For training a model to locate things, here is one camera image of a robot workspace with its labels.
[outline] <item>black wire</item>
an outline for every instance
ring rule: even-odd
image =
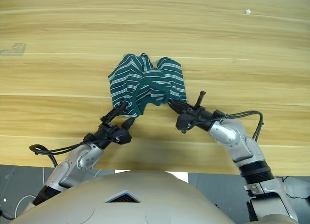
[[[289,195],[289,194],[286,194],[289,198],[291,198],[291,199],[296,199],[296,198],[299,198],[299,199],[302,199],[302,200],[307,200],[307,199],[309,199],[309,197],[310,196],[308,196],[308,197],[305,197],[305,198],[303,198],[303,197],[299,197],[299,196],[291,196],[291,195]]]
[[[34,152],[36,155],[47,155],[47,156],[51,156],[53,157],[54,155],[60,155],[60,154],[64,154],[67,152],[70,152],[76,148],[78,148],[80,145],[84,145],[84,144],[91,144],[91,143],[99,143],[99,142],[103,142],[103,141],[110,141],[112,142],[112,140],[110,139],[105,139],[105,140],[97,140],[97,141],[92,141],[92,142],[81,142],[78,144],[74,144],[71,146],[67,146],[64,148],[59,148],[59,149],[55,149],[55,150],[48,150],[46,147],[42,146],[42,145],[31,145],[29,147],[29,149]]]
[[[3,217],[3,218],[5,218],[5,219],[7,219],[7,220],[14,220],[14,219],[15,219],[14,217],[8,217],[8,216],[6,216],[6,215],[3,213],[2,210],[0,210],[0,216]]]
[[[263,114],[259,111],[245,111],[245,112],[239,112],[239,113],[235,113],[235,114],[229,114],[229,115],[226,115],[226,116],[223,116],[223,117],[218,117],[218,118],[215,118],[215,119],[212,119],[212,120],[206,120],[206,121],[200,121],[200,122],[196,122],[195,125],[197,124],[201,124],[201,123],[207,123],[207,122],[213,122],[213,121],[220,121],[224,118],[227,118],[227,119],[238,119],[238,118],[242,118],[242,117],[246,117],[246,116],[251,116],[251,115],[259,115],[260,116],[260,120],[257,124],[257,127],[255,129],[255,132],[253,134],[253,139],[255,141],[258,140],[258,137],[260,135],[260,132],[261,132],[261,129],[262,129],[262,125],[264,124],[264,117],[263,117]]]
[[[286,176],[285,178],[281,177],[281,176],[277,176],[276,178],[281,178],[282,182],[284,182],[288,177],[290,177],[290,176]]]
[[[43,145],[35,145],[35,148],[38,148],[40,150],[47,150],[48,151],[48,149],[45,146],[43,146]],[[55,157],[53,155],[48,155],[48,157],[52,161],[54,167],[57,167],[58,164],[57,164],[57,161],[56,161]]]

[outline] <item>white wire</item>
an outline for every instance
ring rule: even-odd
[[[17,217],[17,209],[18,209],[18,206],[19,206],[20,203],[21,203],[25,198],[27,198],[27,197],[33,197],[33,198],[35,199],[35,196],[33,196],[33,195],[27,195],[27,196],[24,196],[23,198],[21,198],[21,199],[19,200],[19,202],[18,202],[16,208],[15,208],[15,218]]]
[[[43,186],[45,186],[44,167],[42,167],[42,180],[43,180]]]
[[[102,169],[100,169],[99,171],[96,172],[94,178],[98,175],[99,172],[101,172]]]

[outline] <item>metal arm segment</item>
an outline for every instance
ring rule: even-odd
[[[211,113],[200,106],[204,94],[205,92],[201,92],[195,106],[182,101],[170,101],[170,107],[179,114],[177,129],[186,133],[198,126],[228,150],[247,182],[245,189],[248,195],[254,197],[248,206],[255,211],[257,220],[268,214],[283,214],[297,221],[284,185],[272,175],[257,142],[247,134],[239,120],[226,119],[226,115],[221,111]]]
[[[126,105],[127,103],[123,103],[103,116],[98,131],[95,134],[88,133],[83,139],[85,144],[70,151],[68,157],[54,169],[46,181],[46,185],[33,201],[35,206],[80,184],[87,171],[98,163],[103,155],[103,150],[111,142],[126,144],[131,141],[128,130],[134,123],[134,118],[126,120],[121,128],[111,123],[112,119],[118,116]]]

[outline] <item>wooden table surface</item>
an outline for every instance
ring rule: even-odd
[[[24,53],[5,51],[15,43]],[[147,53],[182,65],[191,104],[205,90],[210,111],[261,111],[273,173],[310,175],[310,0],[0,0],[0,50],[0,164],[52,166],[29,145],[95,132],[111,109],[108,74],[123,54]],[[97,167],[238,173],[222,146],[198,128],[180,133],[176,118],[148,105],[132,142],[111,144]],[[258,118],[242,121],[251,135]]]

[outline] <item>green striped shirt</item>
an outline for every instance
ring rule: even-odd
[[[108,79],[113,107],[128,103],[121,113],[125,117],[142,115],[148,103],[159,106],[170,99],[186,101],[181,65],[170,58],[161,58],[153,67],[145,53],[127,54]]]

